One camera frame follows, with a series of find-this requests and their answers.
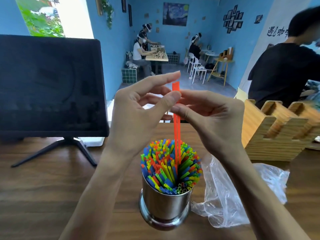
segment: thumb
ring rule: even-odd
[[[164,95],[150,110],[157,120],[161,120],[162,116],[168,112],[181,98],[179,91],[171,91]]]
[[[185,118],[196,130],[199,129],[200,125],[202,125],[203,116],[193,111],[189,107],[184,104],[176,104],[174,105],[170,112]]]

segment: person's right hand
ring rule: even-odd
[[[181,90],[182,98],[171,112],[187,120],[205,148],[221,159],[243,149],[241,142],[244,103],[210,91]]]

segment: monitor stand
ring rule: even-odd
[[[49,152],[58,146],[71,146],[71,145],[77,146],[93,167],[97,166],[97,163],[94,161],[93,157],[91,156],[90,152],[88,151],[87,147],[85,146],[82,140],[80,140],[78,137],[64,137],[63,139],[57,140],[56,142],[46,146],[45,148],[27,157],[26,159],[11,165],[11,167],[12,168],[18,167],[21,164],[31,161],[32,159],[46,152]]]

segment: photo frame collage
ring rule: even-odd
[[[236,31],[237,28],[242,28],[243,12],[237,10],[238,5],[235,5],[233,10],[229,10],[226,15],[223,16],[223,26],[227,29],[226,33],[229,34],[231,31]]]

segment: person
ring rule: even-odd
[[[139,32],[139,33],[143,34],[145,36],[145,39],[146,39],[146,43],[142,44],[142,48],[145,51],[149,50],[148,43],[149,44],[159,44],[158,42],[152,42],[151,40],[148,39],[147,33],[150,33],[151,29],[152,29],[152,26],[150,24],[143,24],[142,25],[142,30],[140,30],[140,32]]]
[[[210,91],[171,91],[166,87],[180,75],[178,71],[150,76],[118,90],[110,135],[99,164],[59,240],[108,239],[112,211],[125,172],[151,141],[159,121],[172,118],[165,114],[168,110],[188,120],[204,147],[222,163],[257,239],[310,240],[259,176],[242,146],[244,103]],[[143,109],[148,103],[154,106]]]
[[[137,36],[137,39],[134,42],[133,45],[133,57],[132,62],[138,66],[143,67],[144,71],[144,77],[147,76],[154,76],[154,72],[151,71],[151,62],[149,60],[142,59],[142,56],[150,56],[154,54],[156,51],[146,51],[144,48],[142,48],[142,44],[146,43],[146,39],[142,33],[139,33]]]
[[[200,47],[197,45],[200,38],[201,38],[201,33],[198,33],[191,38],[191,45],[189,47],[189,53],[194,54],[194,56],[199,60],[199,63],[204,66],[206,64],[206,62],[204,60],[200,59],[200,56],[204,55],[205,53],[202,52]]]
[[[268,48],[252,68],[248,98],[262,108],[265,101],[282,101],[289,107],[298,101],[308,79],[320,81],[320,56],[310,45],[320,38],[320,6],[296,14],[285,42]]]

